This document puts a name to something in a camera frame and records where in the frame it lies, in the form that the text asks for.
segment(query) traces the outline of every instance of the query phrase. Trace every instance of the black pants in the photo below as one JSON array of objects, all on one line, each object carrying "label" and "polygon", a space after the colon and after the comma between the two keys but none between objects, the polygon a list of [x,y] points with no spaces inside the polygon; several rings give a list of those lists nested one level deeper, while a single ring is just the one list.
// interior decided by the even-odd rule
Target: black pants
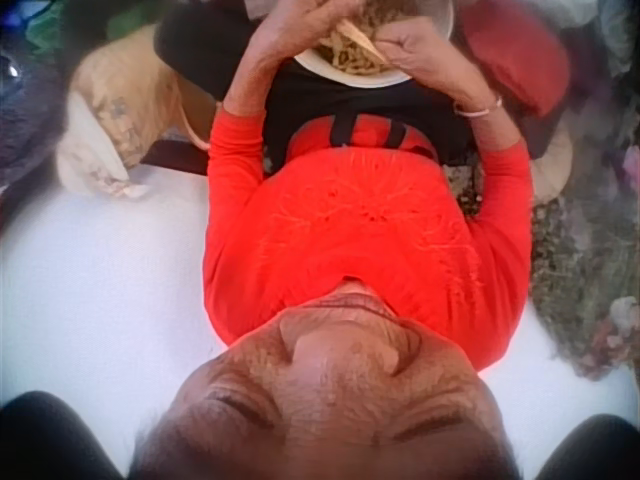
[{"label": "black pants", "polygon": [[[52,395],[32,392],[0,412],[0,478],[117,480],[122,477],[82,420]],[[553,453],[538,480],[637,480],[640,433],[624,420],[597,415]]]},{"label": "black pants", "polygon": [[[256,29],[242,0],[175,2],[155,39],[157,54],[188,80],[224,98]],[[264,138],[274,170],[284,163],[291,136],[308,120],[336,112],[370,113],[411,125],[432,142],[441,163],[459,161],[473,145],[467,122],[452,102],[414,81],[379,89],[351,88],[284,64],[267,99]]]}]

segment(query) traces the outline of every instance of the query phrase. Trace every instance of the red long-sleeve shirt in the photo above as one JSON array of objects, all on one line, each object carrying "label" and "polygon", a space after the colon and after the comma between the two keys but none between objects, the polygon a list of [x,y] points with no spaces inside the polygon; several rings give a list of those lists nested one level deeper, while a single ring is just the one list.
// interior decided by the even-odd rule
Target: red long-sleeve shirt
[{"label": "red long-sleeve shirt", "polygon": [[306,148],[265,180],[263,121],[222,111],[212,130],[204,288],[224,342],[351,277],[476,369],[503,355],[530,269],[523,142],[483,155],[482,208],[465,219],[437,163],[408,151]]}]

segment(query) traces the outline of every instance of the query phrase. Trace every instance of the white bowl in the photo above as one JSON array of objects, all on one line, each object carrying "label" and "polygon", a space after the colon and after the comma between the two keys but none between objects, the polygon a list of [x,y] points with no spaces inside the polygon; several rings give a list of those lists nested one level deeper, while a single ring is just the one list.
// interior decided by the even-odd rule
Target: white bowl
[{"label": "white bowl", "polygon": [[[451,37],[454,17],[453,2],[451,0],[419,0],[419,9],[422,15],[427,15],[434,19],[436,26],[445,38]],[[382,88],[406,82],[410,79],[409,75],[395,69],[374,75],[345,73],[327,62],[313,48],[296,55],[295,60],[316,75],[356,88]]]}]

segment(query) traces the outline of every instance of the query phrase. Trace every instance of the strap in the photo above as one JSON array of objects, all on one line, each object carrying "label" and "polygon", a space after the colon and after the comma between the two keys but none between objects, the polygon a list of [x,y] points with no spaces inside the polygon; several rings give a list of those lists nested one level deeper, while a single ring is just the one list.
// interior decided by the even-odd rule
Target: strap
[{"label": "strap", "polygon": [[389,127],[389,135],[387,141],[384,142],[383,148],[400,148],[404,137],[407,134],[407,127],[402,122],[397,120],[391,120],[391,126]]},{"label": "strap", "polygon": [[355,113],[340,113],[333,117],[333,125],[329,134],[329,143],[332,147],[347,147],[351,144],[351,136],[357,118],[358,115]]}]

